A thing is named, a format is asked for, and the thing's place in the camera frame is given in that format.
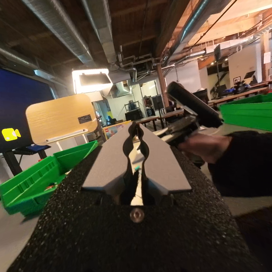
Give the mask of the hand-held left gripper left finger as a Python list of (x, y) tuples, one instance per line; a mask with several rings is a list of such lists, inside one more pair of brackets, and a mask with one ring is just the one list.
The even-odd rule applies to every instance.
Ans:
[(134, 149), (136, 126), (135, 121), (129, 121), (102, 145), (82, 190), (110, 195), (117, 204), (131, 204), (136, 193), (137, 181), (129, 154)]

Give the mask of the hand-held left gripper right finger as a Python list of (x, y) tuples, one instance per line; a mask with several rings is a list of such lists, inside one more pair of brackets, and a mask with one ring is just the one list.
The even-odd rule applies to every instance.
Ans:
[(170, 146), (161, 138), (138, 125), (140, 151), (144, 156), (141, 194), (144, 205), (158, 205), (165, 196), (192, 190)]

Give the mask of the person's right forearm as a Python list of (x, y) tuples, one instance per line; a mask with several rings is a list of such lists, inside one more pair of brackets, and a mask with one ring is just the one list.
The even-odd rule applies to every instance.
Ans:
[(224, 197), (272, 195), (272, 133), (237, 131), (215, 164), (208, 164), (212, 181)]

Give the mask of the colourful lego set box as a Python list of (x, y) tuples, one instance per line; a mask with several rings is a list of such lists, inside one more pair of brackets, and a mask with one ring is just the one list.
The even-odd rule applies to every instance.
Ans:
[(109, 140), (113, 135), (115, 135), (118, 131), (120, 131), (123, 127), (125, 127), (127, 124), (130, 124), (132, 121), (124, 121), (119, 122), (114, 125), (110, 125), (103, 128), (103, 132), (105, 135), (106, 140)]

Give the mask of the person's right hand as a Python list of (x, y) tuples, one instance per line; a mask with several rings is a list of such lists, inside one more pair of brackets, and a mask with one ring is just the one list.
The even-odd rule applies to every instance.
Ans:
[(232, 141), (230, 136), (194, 134), (178, 145), (178, 149), (197, 155), (205, 162), (215, 164)]

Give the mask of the long dark wooden table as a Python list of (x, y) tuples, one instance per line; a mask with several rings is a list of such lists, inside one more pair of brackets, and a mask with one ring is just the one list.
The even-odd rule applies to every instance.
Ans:
[(160, 120), (161, 121), (161, 127), (162, 127), (162, 129), (164, 129), (165, 127), (164, 127), (163, 120), (165, 120), (165, 123), (167, 124), (166, 118), (170, 118), (170, 117), (173, 117), (173, 116), (178, 116), (178, 115), (181, 115), (183, 113), (184, 113), (184, 110), (181, 109), (181, 110), (173, 111), (173, 112), (170, 112), (170, 113), (165, 113), (165, 114), (160, 115), (160, 116), (145, 117), (145, 118), (142, 118), (142, 119), (139, 119), (139, 120), (135, 120), (134, 122), (136, 124), (144, 124), (145, 127), (146, 127), (146, 123), (152, 122), (154, 131), (157, 131), (155, 120), (157, 120), (157, 119)]

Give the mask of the wooden table black legs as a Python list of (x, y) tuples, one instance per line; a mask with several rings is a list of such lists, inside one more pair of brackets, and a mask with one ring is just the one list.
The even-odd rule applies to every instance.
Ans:
[(259, 93), (259, 92), (262, 92), (262, 91), (267, 91), (267, 90), (270, 90), (270, 86), (266, 86), (266, 87), (263, 87), (263, 88), (258, 88), (258, 89), (250, 89), (250, 90), (247, 90), (246, 92), (243, 92), (243, 93), (240, 93), (240, 94), (233, 94), (233, 95), (228, 95), (226, 97), (223, 97), (223, 98), (218, 98), (218, 99), (213, 99), (213, 100), (210, 100), (208, 102), (208, 105), (209, 106), (213, 106), (213, 105), (217, 105), (217, 104), (220, 104), (220, 103), (223, 103), (223, 102), (226, 102), (226, 101), (230, 101), (230, 100), (234, 100), (236, 98), (239, 98), (239, 97), (245, 97), (249, 94), (254, 94), (254, 93)]

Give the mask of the metal vent hood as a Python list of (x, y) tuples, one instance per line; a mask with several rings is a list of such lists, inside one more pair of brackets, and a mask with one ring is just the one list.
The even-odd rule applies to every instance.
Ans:
[(111, 87), (107, 97), (114, 99), (114, 98), (123, 97), (123, 96), (130, 95), (130, 94), (132, 94), (132, 91), (131, 91), (131, 88), (129, 87), (127, 81), (121, 81), (121, 82), (114, 84)]

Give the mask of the grey ceiling pipe cluster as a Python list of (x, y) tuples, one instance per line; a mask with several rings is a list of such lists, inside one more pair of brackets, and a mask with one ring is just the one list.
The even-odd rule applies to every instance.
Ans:
[(130, 74), (131, 81), (133, 83), (142, 80), (146, 76), (157, 73), (158, 67), (161, 68), (162, 73), (176, 67), (175, 63), (168, 66), (163, 66), (163, 64), (166, 62), (166, 58), (164, 58), (162, 62), (159, 62), (161, 58), (154, 58), (151, 53), (138, 57), (135, 55), (124, 57), (121, 45), (119, 46), (117, 57), (120, 69)]

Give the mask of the green divided plastic bin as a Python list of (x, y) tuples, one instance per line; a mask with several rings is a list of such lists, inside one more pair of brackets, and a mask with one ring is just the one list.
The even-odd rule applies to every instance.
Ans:
[(93, 150), (98, 141), (69, 148), (48, 156), (0, 185), (2, 206), (9, 215), (23, 216), (41, 211), (71, 171)]

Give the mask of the black monitor stand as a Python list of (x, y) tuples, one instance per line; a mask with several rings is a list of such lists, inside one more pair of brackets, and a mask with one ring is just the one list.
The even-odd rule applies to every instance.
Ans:
[(23, 172), (20, 163), (22, 160), (22, 156), (31, 156), (38, 154), (40, 157), (40, 161), (47, 157), (46, 150), (51, 148), (49, 145), (30, 145), (22, 148), (17, 148), (12, 151), (7, 151), (3, 153), (3, 157), (7, 162), (12, 174), (14, 176), (18, 175), (19, 173)]

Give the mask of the dark monitor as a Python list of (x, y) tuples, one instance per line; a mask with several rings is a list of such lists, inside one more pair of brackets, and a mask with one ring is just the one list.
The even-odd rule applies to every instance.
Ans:
[(26, 109), (53, 100), (48, 84), (0, 69), (0, 152), (33, 144)]

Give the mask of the wooden support post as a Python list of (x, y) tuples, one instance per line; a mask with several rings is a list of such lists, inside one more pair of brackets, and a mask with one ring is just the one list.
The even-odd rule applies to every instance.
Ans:
[(169, 106), (169, 101), (168, 101), (168, 96), (167, 96), (167, 92), (166, 92), (166, 83), (165, 83), (165, 78), (163, 76), (163, 72), (162, 72), (162, 68), (161, 68), (161, 64), (158, 63), (157, 66), (156, 66), (156, 71), (157, 71), (157, 74), (158, 74), (158, 80), (159, 80), (159, 84), (160, 84), (160, 87), (161, 87), (161, 93), (162, 93), (162, 97), (163, 97), (163, 100), (164, 100), (164, 105), (165, 105), (165, 108)]

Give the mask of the silver ventilation duct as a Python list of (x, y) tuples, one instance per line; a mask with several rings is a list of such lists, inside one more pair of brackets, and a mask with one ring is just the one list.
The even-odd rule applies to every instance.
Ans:
[(186, 21), (181, 31), (178, 33), (173, 45), (168, 50), (166, 63), (170, 62), (171, 57), (178, 51), (182, 51), (189, 43), (192, 37), (197, 33), (198, 29), (206, 21), (211, 14), (212, 0), (202, 0), (192, 12), (192, 15)]

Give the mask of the wide silver ceiling duct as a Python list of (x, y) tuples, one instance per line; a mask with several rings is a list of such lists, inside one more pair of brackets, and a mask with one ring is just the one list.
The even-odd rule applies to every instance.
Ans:
[(23, 0), (33, 14), (77, 57), (85, 66), (97, 67), (87, 42), (57, 0)]
[(82, 0), (85, 13), (106, 55), (108, 63), (116, 62), (113, 43), (111, 14), (108, 0)]

